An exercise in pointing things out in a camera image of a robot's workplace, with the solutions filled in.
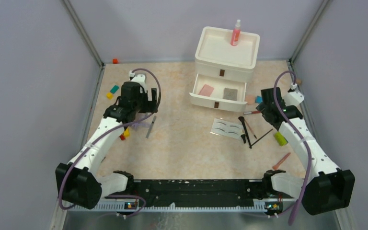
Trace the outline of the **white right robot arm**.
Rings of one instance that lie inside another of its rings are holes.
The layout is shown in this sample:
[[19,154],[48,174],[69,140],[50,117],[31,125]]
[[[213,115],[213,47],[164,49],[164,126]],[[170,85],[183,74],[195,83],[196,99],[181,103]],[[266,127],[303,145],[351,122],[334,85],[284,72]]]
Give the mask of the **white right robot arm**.
[[348,207],[355,176],[334,163],[308,130],[297,107],[304,100],[303,95],[290,91],[282,97],[276,87],[261,90],[261,97],[256,109],[285,138],[308,173],[301,179],[284,170],[268,170],[262,184],[263,194],[289,195],[300,201],[311,215]]

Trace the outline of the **thin brown brush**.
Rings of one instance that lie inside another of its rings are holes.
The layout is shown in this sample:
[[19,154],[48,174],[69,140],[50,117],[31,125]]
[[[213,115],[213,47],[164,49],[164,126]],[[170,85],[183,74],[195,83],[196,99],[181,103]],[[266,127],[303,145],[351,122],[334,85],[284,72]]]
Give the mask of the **thin brown brush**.
[[257,139],[257,136],[256,136],[256,134],[255,134],[255,132],[253,131],[253,129],[251,128],[251,126],[249,125],[249,123],[247,122],[247,120],[245,119],[245,124],[246,124],[246,126],[248,127],[248,129],[250,130],[250,132],[251,132],[251,134],[253,135],[253,137],[255,138],[255,139]]

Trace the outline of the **thin black eyeliner brush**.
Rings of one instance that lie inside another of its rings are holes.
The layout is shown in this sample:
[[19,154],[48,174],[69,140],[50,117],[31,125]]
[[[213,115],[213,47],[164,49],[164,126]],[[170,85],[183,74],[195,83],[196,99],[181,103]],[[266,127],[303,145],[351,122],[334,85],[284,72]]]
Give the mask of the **thin black eyeliner brush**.
[[265,134],[263,134],[261,137],[259,137],[254,143],[251,144],[251,147],[254,146],[255,144],[257,144],[260,140],[262,140],[265,136],[267,136],[268,134],[270,134],[273,131],[273,128],[270,129],[269,131],[267,131]]

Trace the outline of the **pink spray bottle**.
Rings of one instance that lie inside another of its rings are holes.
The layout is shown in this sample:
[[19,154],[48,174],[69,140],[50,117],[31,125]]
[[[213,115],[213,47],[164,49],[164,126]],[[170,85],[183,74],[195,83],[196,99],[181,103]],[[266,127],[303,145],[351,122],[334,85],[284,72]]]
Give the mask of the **pink spray bottle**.
[[240,33],[241,33],[241,20],[238,19],[232,31],[232,36],[231,36],[231,41],[230,41],[230,44],[232,46],[236,46],[238,44]]

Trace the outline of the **eyebrow stencil sheet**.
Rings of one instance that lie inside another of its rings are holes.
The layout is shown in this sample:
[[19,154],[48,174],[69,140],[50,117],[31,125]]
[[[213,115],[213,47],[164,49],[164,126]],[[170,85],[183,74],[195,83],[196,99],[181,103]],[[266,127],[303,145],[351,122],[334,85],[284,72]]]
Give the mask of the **eyebrow stencil sheet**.
[[244,130],[243,126],[239,124],[215,118],[212,123],[210,133],[241,140]]

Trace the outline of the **teal toy block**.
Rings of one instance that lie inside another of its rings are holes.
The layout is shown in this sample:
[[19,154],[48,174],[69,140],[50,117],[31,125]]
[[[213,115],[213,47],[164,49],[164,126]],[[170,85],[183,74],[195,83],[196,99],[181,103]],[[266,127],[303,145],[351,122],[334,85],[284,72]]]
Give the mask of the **teal toy block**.
[[115,93],[118,91],[118,89],[119,89],[119,86],[118,86],[118,85],[114,85],[114,86],[112,87],[112,89],[110,90],[110,93],[111,93],[111,94],[115,94]]

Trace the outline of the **grey eyeshadow palette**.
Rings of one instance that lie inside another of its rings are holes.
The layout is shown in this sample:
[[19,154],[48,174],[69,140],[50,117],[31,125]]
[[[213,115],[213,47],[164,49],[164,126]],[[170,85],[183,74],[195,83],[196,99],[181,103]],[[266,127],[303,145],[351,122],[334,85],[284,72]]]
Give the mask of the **grey eyeshadow palette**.
[[224,100],[237,101],[237,96],[238,96],[237,89],[225,88],[223,91]]

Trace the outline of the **blue toy cube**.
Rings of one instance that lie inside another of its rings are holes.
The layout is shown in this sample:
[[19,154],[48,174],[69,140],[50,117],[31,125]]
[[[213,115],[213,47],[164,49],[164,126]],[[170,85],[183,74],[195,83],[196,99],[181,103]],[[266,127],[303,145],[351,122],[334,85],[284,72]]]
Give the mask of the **blue toy cube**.
[[260,104],[263,102],[263,98],[261,96],[256,96],[255,103]]

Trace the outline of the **red yellow toy block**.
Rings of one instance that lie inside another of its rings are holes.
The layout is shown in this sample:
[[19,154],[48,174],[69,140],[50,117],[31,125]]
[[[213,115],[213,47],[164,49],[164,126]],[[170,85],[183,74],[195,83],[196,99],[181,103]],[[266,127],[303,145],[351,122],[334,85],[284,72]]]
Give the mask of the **red yellow toy block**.
[[119,136],[121,140],[125,140],[126,138],[130,137],[129,128],[125,129],[124,132]]

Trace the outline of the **black makeup brush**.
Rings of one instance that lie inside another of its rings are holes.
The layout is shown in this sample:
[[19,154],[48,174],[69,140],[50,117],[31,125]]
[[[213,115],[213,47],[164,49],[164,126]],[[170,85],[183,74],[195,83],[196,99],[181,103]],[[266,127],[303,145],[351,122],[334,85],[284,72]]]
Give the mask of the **black makeup brush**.
[[249,144],[249,148],[252,149],[252,144],[251,144],[250,137],[249,137],[249,134],[248,134],[248,131],[247,131],[247,128],[246,128],[245,119],[244,119],[243,116],[239,116],[238,119],[239,119],[239,121],[241,122],[241,124],[243,126],[245,137],[246,137],[246,140]]

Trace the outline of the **pink rectangular sponge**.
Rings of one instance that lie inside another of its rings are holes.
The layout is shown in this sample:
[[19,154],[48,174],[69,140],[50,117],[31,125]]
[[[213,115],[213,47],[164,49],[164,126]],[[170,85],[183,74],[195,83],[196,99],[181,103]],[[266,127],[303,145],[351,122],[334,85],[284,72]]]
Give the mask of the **pink rectangular sponge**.
[[199,91],[198,95],[210,97],[214,91],[214,87],[204,84],[201,90]]

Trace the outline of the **round peach makeup puff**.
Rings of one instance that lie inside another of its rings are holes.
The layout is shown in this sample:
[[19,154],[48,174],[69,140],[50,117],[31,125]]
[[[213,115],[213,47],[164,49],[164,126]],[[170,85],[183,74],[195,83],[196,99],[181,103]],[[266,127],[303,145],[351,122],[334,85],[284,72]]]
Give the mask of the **round peach makeup puff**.
[[246,95],[245,96],[245,101],[247,102],[247,104],[254,104],[255,99],[256,99],[256,97],[254,95]]

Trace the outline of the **white drawer organizer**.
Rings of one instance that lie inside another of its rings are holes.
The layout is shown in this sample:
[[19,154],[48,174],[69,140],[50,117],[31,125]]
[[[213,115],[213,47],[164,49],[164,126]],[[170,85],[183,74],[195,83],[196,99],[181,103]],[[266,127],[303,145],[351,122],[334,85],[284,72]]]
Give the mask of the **white drawer organizer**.
[[[243,112],[247,84],[253,79],[260,36],[241,32],[236,46],[230,44],[232,30],[206,26],[195,52],[195,83],[190,95],[193,105]],[[210,97],[198,95],[204,84],[214,87]],[[225,88],[237,89],[237,101],[224,100]]]

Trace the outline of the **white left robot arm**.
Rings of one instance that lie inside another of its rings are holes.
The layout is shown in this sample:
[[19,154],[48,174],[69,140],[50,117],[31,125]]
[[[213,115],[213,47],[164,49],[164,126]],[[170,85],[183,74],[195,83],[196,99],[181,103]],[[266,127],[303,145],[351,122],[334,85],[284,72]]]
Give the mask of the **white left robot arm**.
[[121,87],[116,102],[106,108],[103,117],[88,142],[68,163],[55,169],[58,203],[62,210],[74,206],[94,208],[100,199],[114,193],[129,198],[134,193],[130,174],[116,171],[97,177],[101,162],[113,143],[120,139],[126,128],[137,122],[137,114],[146,114],[142,120],[158,111],[161,88],[147,91],[145,84],[127,81]]

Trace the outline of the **coral pink pencil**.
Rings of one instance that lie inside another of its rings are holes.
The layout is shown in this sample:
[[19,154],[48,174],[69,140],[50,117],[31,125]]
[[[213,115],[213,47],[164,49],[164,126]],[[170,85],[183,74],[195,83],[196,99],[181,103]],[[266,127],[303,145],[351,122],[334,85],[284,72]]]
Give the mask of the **coral pink pencil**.
[[273,170],[278,170],[281,164],[290,156],[290,152],[287,153],[282,159],[280,159],[275,165],[272,166]]

